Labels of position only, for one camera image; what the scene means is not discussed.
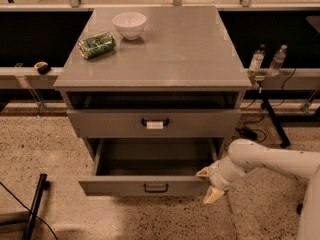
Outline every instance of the white bowl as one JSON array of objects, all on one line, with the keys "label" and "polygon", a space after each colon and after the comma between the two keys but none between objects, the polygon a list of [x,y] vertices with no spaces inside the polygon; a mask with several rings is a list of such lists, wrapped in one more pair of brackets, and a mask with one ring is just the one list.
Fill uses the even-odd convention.
[{"label": "white bowl", "polygon": [[113,24],[121,36],[128,40],[137,39],[144,31],[146,16],[138,12],[126,12],[113,18]]}]

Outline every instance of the cabinet top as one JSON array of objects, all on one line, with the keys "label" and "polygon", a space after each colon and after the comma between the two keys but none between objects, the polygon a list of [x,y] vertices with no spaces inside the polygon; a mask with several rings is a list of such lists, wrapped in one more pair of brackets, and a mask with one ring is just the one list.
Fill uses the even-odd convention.
[{"label": "cabinet top", "polygon": [[[147,17],[143,34],[123,39],[112,19],[123,12]],[[84,59],[73,48],[56,89],[237,88],[250,81],[214,6],[96,8],[80,39],[110,31],[116,47]]]}]

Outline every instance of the drink can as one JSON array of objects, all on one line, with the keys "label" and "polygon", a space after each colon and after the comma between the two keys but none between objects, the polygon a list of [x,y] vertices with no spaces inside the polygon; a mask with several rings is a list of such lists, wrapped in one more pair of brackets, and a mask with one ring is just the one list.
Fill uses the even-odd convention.
[{"label": "drink can", "polygon": [[111,32],[102,32],[79,40],[78,45],[82,57],[90,59],[111,51],[116,46],[116,41]]}]

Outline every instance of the clear water bottle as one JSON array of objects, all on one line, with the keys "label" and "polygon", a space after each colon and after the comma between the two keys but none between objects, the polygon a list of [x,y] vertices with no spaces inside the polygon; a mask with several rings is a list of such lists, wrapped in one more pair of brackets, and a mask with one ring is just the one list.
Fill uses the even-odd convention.
[{"label": "clear water bottle", "polygon": [[252,60],[248,69],[249,75],[255,75],[258,73],[259,69],[261,68],[262,61],[264,56],[266,55],[265,52],[266,46],[264,44],[260,44],[259,48],[254,51]]},{"label": "clear water bottle", "polygon": [[288,46],[281,45],[280,49],[276,51],[273,57],[273,60],[271,62],[271,65],[269,67],[270,75],[272,76],[279,75],[280,68],[282,67],[283,62],[287,57],[287,48]]}]

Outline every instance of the concrete floor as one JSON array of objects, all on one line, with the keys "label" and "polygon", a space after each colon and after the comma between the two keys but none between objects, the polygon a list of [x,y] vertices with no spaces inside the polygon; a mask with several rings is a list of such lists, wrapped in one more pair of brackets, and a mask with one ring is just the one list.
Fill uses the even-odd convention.
[{"label": "concrete floor", "polygon": [[[59,239],[295,239],[306,183],[260,170],[238,181],[213,205],[199,197],[87,197],[77,180],[91,175],[92,159],[64,116],[0,116],[0,175],[23,203],[30,206],[40,173],[48,174],[39,216]],[[259,116],[243,115],[244,120]],[[281,143],[269,118],[263,129],[269,147]],[[320,151],[319,127],[284,128],[288,149]],[[0,188],[0,213],[23,211]],[[21,239],[23,224],[0,227],[0,239]],[[54,239],[37,223],[33,239]]]}]

